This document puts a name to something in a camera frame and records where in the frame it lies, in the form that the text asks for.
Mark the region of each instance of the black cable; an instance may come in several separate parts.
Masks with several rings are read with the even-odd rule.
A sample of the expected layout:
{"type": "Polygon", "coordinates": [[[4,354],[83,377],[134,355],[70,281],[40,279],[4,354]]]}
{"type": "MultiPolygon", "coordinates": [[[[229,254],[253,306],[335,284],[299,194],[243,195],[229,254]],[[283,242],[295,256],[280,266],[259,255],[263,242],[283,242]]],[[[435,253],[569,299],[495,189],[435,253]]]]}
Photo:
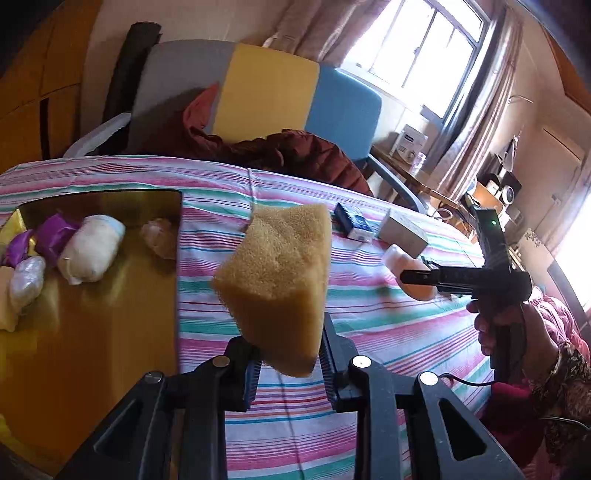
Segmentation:
{"type": "MultiPolygon", "coordinates": [[[[511,371],[511,373],[513,373],[513,370],[520,365],[520,363],[523,360],[523,357],[525,356],[525,352],[527,350],[527,325],[525,323],[525,312],[523,311],[523,304],[521,302],[519,303],[519,310],[521,311],[521,321],[522,321],[523,330],[524,330],[523,353],[521,354],[521,357],[519,358],[519,360],[517,360],[509,369],[511,371]]],[[[488,386],[494,385],[496,383],[496,380],[493,380],[491,382],[485,382],[485,383],[469,382],[468,380],[464,380],[462,378],[456,377],[455,375],[453,375],[451,373],[441,374],[441,375],[439,375],[439,378],[450,378],[450,379],[455,380],[456,382],[463,383],[464,385],[469,385],[470,387],[488,387],[488,386]]]]}
{"type": "Polygon", "coordinates": [[[577,420],[572,420],[572,419],[564,419],[562,417],[553,417],[553,416],[549,416],[549,417],[542,417],[540,418],[540,420],[551,420],[551,421],[561,421],[562,423],[569,423],[571,425],[576,425],[577,427],[581,427],[582,429],[584,429],[587,433],[591,432],[591,427],[587,427],[584,423],[577,421],[577,420]]]}
{"type": "Polygon", "coordinates": [[[464,385],[469,385],[471,387],[488,387],[488,386],[496,383],[496,380],[493,380],[490,382],[485,382],[485,383],[469,382],[468,380],[464,380],[462,378],[456,377],[455,375],[452,375],[450,373],[441,374],[441,375],[439,375],[439,378],[450,378],[452,380],[455,380],[456,382],[460,382],[460,383],[463,383],[464,385]]]}

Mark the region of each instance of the white cloth bundle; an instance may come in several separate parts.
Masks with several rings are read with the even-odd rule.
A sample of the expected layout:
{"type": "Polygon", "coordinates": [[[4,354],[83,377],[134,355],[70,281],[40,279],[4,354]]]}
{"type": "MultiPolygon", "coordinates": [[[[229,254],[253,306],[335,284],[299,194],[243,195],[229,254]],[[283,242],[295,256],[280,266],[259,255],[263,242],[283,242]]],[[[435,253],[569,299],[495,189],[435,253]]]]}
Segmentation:
{"type": "Polygon", "coordinates": [[[70,285],[100,280],[113,263],[125,225],[106,215],[86,217],[67,243],[57,268],[70,285]]]}

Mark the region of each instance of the cardboard box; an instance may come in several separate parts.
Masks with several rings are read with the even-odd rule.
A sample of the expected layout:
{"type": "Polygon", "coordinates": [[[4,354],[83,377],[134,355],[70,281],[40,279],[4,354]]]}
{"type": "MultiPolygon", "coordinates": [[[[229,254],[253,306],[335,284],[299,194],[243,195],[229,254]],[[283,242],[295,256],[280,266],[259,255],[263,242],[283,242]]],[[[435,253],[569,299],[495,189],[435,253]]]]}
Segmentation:
{"type": "Polygon", "coordinates": [[[423,253],[429,244],[427,234],[395,209],[390,209],[380,223],[378,238],[388,245],[398,245],[413,258],[423,253]]]}

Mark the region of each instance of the striped bed sheet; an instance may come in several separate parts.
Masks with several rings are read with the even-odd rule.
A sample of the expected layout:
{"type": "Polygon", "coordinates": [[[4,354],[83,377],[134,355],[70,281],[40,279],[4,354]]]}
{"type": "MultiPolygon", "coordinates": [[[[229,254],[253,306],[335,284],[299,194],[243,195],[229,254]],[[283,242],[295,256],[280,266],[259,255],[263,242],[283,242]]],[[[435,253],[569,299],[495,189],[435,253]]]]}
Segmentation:
{"type": "MultiPolygon", "coordinates": [[[[179,233],[178,335],[182,372],[224,351],[239,334],[209,281],[216,267],[244,237],[252,205],[288,207],[337,202],[361,209],[378,223],[393,205],[338,187],[266,171],[168,157],[84,157],[22,164],[0,176],[0,223],[20,204],[60,194],[115,189],[177,189],[183,194],[179,233]]],[[[480,266],[482,255],[457,230],[404,210],[425,230],[424,255],[439,264],[480,266]]],[[[382,265],[387,245],[362,244],[333,225],[326,310],[337,333],[351,338],[361,354],[392,372],[417,375],[451,372],[474,382],[492,378],[480,352],[469,298],[437,296],[430,302],[407,297],[382,265]]],[[[474,412],[488,388],[454,385],[474,412]]],[[[402,424],[401,455],[410,475],[402,424]]],[[[334,413],[324,394],[317,364],[309,378],[261,372],[258,392],[247,413],[226,415],[229,476],[242,479],[350,479],[355,461],[356,416],[334,413]]]]}

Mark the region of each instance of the screw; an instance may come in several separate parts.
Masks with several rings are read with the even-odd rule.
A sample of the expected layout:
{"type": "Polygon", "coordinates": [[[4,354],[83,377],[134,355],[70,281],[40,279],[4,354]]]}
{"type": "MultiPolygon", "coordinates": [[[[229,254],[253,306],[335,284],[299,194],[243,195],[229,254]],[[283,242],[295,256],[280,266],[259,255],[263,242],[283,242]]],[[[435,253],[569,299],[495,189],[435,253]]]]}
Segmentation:
{"type": "Polygon", "coordinates": [[[218,355],[213,358],[212,363],[214,367],[223,368],[230,365],[230,359],[225,355],[218,355]]]}
{"type": "Polygon", "coordinates": [[[149,384],[160,383],[164,378],[162,372],[148,372],[144,375],[144,381],[149,384]]]}
{"type": "Polygon", "coordinates": [[[432,387],[437,382],[439,382],[439,377],[433,372],[423,372],[418,376],[418,378],[425,385],[429,385],[429,387],[432,387]]]}
{"type": "Polygon", "coordinates": [[[358,355],[353,357],[353,364],[357,368],[367,368],[371,365],[371,360],[365,355],[358,355]]]}

